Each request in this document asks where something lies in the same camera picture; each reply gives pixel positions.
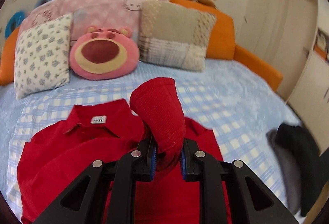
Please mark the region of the red knit polo sweater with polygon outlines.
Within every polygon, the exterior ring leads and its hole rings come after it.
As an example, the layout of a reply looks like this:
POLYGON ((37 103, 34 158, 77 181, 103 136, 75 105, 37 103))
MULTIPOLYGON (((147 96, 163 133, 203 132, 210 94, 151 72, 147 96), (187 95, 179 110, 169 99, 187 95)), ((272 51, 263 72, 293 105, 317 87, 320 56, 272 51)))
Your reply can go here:
POLYGON ((160 156, 154 180, 136 186, 135 223, 198 223, 199 184, 184 181, 179 164, 183 139, 222 155, 213 131, 183 115, 172 78, 143 83, 129 100, 75 105, 67 119, 36 133, 17 168, 22 222, 32 223, 93 161, 118 160, 148 134, 160 156))

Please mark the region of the grey folded garment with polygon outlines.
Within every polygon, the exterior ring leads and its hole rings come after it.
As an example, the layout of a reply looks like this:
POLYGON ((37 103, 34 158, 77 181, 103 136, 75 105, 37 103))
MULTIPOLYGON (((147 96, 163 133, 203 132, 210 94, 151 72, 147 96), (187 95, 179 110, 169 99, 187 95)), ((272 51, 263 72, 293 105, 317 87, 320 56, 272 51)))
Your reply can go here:
POLYGON ((301 171, 292 154, 287 149, 276 143, 276 137, 276 129, 272 129, 266 134, 268 143, 278 160, 283 176, 288 209, 293 215, 295 215, 301 209, 301 171))

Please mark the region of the black folded garment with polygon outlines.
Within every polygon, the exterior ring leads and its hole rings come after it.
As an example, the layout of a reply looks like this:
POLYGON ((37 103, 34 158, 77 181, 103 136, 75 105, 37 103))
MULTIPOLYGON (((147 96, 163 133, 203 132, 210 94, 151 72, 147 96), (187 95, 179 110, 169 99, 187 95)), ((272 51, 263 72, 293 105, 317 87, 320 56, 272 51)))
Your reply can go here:
POLYGON ((317 201, 325 181, 320 150, 311 133, 301 126, 281 124, 276 143, 292 154, 301 173, 301 216, 305 217, 317 201))

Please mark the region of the blue plaid bed sheet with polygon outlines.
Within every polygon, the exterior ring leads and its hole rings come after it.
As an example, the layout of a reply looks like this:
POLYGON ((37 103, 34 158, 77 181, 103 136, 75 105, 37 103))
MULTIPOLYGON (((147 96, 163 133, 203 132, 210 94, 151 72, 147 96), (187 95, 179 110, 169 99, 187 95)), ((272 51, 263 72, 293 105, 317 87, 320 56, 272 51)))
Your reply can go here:
POLYGON ((1 193, 15 215, 22 215, 16 171, 24 144, 39 130, 68 117, 76 104, 129 99, 143 82, 173 78, 186 116, 214 131, 224 160, 243 160, 281 200, 287 195, 278 161, 266 134, 299 118, 264 79, 237 61, 207 60, 202 73, 139 63, 114 80, 90 81, 71 74, 57 89, 16 99, 13 84, 1 87, 1 193))

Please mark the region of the white wardrobe cabinet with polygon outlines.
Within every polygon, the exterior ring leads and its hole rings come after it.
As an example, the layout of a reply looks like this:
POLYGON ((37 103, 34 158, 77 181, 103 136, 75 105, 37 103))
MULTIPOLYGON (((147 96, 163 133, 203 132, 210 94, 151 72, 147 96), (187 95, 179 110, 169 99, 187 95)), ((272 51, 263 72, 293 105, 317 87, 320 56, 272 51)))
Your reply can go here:
POLYGON ((323 153, 328 149, 328 33, 321 29, 288 104, 323 153))

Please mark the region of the pink bear face cushion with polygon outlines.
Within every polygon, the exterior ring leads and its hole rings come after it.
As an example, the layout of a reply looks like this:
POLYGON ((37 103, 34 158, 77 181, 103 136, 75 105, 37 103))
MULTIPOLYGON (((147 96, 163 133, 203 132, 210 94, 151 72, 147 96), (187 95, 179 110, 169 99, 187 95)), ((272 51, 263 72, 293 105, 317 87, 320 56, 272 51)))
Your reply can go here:
POLYGON ((70 50, 70 68, 88 80, 115 79, 137 67, 139 49, 129 27, 89 27, 70 50))

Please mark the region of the beige patchwork pillow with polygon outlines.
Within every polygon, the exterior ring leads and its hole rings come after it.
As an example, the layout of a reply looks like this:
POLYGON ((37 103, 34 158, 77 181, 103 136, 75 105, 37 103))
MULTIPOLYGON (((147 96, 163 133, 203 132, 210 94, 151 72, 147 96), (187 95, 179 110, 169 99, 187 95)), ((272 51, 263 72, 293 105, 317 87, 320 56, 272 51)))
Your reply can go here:
POLYGON ((144 0, 140 11, 140 61, 202 72, 216 16, 170 2, 144 0))

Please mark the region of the white floral pillow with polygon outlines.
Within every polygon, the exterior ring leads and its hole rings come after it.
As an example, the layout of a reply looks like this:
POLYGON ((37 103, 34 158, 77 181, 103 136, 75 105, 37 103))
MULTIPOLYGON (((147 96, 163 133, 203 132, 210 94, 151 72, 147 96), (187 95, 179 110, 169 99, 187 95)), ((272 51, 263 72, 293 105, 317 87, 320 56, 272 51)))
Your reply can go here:
POLYGON ((73 14, 69 13, 20 34, 14 66, 17 99, 69 83, 72 22, 73 14))

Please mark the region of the pink Hello Kitty blanket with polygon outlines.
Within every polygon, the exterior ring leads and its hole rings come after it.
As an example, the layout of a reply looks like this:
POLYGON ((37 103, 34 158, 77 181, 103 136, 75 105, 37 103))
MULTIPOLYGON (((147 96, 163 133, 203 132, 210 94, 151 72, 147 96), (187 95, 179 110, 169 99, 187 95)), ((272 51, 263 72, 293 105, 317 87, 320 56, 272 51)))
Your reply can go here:
POLYGON ((32 10, 20 32, 72 13, 71 45, 89 27, 130 27, 133 37, 139 31, 139 11, 144 0, 52 0, 32 10))

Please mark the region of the white room door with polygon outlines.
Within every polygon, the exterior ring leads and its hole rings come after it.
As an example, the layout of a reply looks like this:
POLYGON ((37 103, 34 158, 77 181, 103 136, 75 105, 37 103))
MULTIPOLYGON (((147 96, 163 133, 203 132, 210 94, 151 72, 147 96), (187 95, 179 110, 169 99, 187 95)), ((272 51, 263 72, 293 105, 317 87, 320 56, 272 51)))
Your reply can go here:
POLYGON ((317 27, 317 0, 288 0, 282 35, 273 66, 283 74, 277 93, 291 95, 305 67, 317 27))
POLYGON ((239 32, 240 46, 261 59, 266 59, 270 46, 279 0, 248 0, 239 32))

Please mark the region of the blue donut plush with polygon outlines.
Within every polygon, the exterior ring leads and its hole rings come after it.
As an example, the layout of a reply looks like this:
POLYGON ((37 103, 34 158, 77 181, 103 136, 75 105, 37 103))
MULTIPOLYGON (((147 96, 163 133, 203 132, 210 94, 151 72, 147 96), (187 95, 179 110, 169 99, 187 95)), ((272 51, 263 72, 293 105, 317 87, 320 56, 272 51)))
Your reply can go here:
POLYGON ((5 28, 5 39, 7 39, 14 32, 14 30, 21 25, 25 17, 26 14, 23 10, 17 11, 13 14, 13 16, 8 20, 5 28))

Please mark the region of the orange bed frame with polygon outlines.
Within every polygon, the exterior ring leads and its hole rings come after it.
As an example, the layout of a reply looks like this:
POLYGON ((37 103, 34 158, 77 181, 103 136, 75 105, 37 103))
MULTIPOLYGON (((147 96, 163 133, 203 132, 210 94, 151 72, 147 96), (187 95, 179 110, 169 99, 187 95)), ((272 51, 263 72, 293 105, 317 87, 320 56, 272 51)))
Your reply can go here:
MULTIPOLYGON (((206 13, 212 13, 216 16, 216 23, 210 35, 210 41, 207 47, 206 56, 211 59, 236 60, 251 71, 262 77, 272 90, 277 90, 283 76, 271 65, 252 54, 251 52, 238 46, 235 42, 235 30, 233 19, 221 11, 187 0, 169 0, 171 3, 181 5, 185 8, 196 9, 206 13)), ((1 84, 7 85, 13 82, 14 69, 14 49, 17 38, 20 34, 20 26, 17 27, 12 35, 5 42, 5 48, 1 61, 1 84)))

